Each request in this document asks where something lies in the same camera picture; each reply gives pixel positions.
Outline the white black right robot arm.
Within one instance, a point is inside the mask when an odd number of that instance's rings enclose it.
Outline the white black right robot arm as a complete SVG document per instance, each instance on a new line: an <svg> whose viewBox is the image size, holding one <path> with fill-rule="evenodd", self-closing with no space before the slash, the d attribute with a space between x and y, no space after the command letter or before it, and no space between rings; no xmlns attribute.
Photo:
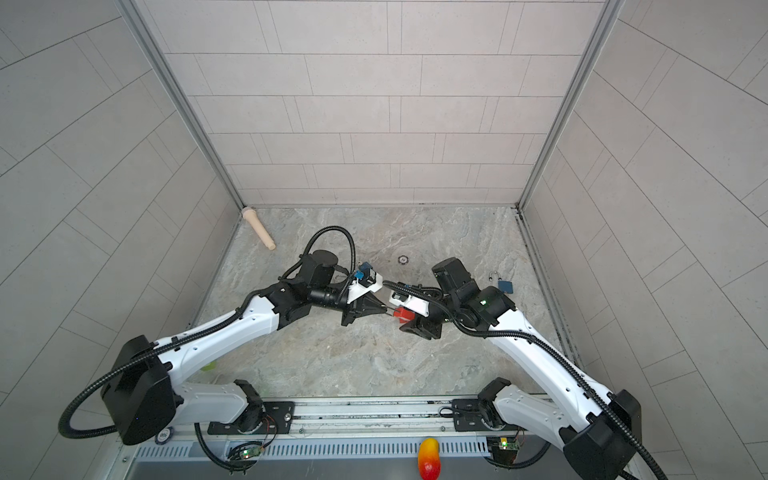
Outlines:
<svg viewBox="0 0 768 480"><path fill-rule="evenodd" d="M612 392L585 374L547 341L514 302L495 286L480 288L455 258L433 268L440 296L387 281L392 291L428 303L439 319L463 334L490 341L548 395L535 398L513 385L493 389L491 410L560 449L583 479L627 479L625 468L639 456L658 479L666 474L642 443L642 409L626 390Z"/></svg>

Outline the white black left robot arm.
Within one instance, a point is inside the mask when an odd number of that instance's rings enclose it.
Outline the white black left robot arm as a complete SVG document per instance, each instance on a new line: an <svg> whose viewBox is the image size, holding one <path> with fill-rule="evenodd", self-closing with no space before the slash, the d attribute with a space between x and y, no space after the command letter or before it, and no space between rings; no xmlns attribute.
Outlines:
<svg viewBox="0 0 768 480"><path fill-rule="evenodd" d="M185 332L150 342L126 342L113 368L79 393L58 421L59 434L88 439L117 433L140 444L168 427L219 423L251 433L266 423L266 408L247 381L193 384L190 377L240 346L309 315L313 307L336 310L342 323L383 314L376 297L383 278L369 263L339 266L335 254L306 245L278 281L248 293L234 311Z"/></svg>

